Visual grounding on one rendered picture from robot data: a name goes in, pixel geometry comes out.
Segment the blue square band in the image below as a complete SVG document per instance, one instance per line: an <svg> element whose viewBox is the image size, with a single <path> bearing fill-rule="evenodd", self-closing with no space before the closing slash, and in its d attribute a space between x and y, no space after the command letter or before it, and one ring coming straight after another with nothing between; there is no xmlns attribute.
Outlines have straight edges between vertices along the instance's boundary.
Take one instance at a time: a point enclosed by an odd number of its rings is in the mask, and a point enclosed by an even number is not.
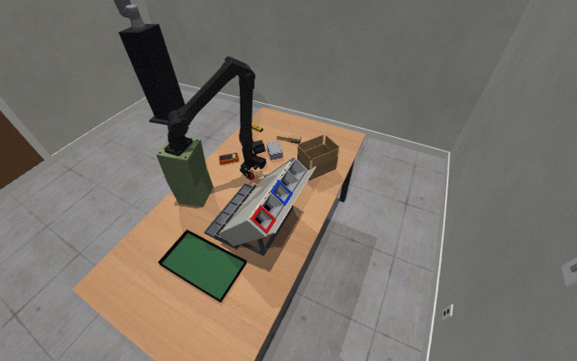
<svg viewBox="0 0 577 361"><path fill-rule="evenodd" d="M289 196L286 198L285 201L283 201L274 191L277 188L277 186L281 184L290 194ZM278 180L276 182L276 184L274 185L274 187L271 189L271 193L277 198L279 199L284 205L286 205L286 203L290 200L291 196L293 195L293 193L280 181Z"/></svg>

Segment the red rectangular frame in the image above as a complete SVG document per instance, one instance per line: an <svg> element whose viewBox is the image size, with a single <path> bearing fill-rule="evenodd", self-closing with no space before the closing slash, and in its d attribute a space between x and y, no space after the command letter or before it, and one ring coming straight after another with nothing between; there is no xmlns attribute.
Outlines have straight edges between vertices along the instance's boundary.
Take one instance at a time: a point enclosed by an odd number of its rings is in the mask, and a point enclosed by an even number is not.
<svg viewBox="0 0 577 361"><path fill-rule="evenodd" d="M259 224L255 218L258 215L258 213L260 212L260 210L263 210L268 216L270 216L273 220L271 221L270 225L265 229L261 224ZM276 218L274 216L272 216L263 206L259 206L258 209L256 210L256 212L254 213L254 215L251 217L251 220L257 225L259 226L264 232L268 233L268 231L271 229L271 227L273 226L273 224L276 221Z"/></svg>

